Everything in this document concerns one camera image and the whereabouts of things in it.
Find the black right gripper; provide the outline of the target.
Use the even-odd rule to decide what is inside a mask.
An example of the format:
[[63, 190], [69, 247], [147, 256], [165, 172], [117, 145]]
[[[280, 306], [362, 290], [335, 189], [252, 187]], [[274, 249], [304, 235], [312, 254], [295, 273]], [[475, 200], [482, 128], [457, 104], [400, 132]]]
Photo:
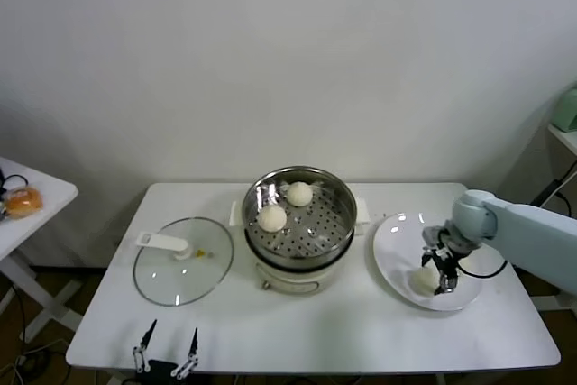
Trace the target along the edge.
[[463, 256], [448, 247], [430, 249], [425, 247], [421, 256], [421, 266], [425, 267], [430, 261], [434, 261], [439, 272], [438, 286], [434, 295], [454, 292], [458, 284], [458, 264]]

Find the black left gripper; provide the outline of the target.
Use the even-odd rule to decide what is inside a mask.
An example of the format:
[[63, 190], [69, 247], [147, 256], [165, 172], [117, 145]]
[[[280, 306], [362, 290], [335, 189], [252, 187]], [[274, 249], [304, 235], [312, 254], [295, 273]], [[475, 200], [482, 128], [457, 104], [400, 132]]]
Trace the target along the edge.
[[176, 364], [157, 360], [149, 361], [147, 349], [156, 325], [157, 320], [154, 319], [140, 343], [134, 346], [132, 351], [134, 367], [137, 371], [143, 371], [139, 374], [141, 385], [176, 385], [179, 383], [178, 379], [185, 379], [198, 365], [198, 328], [193, 334], [186, 360], [181, 364]]

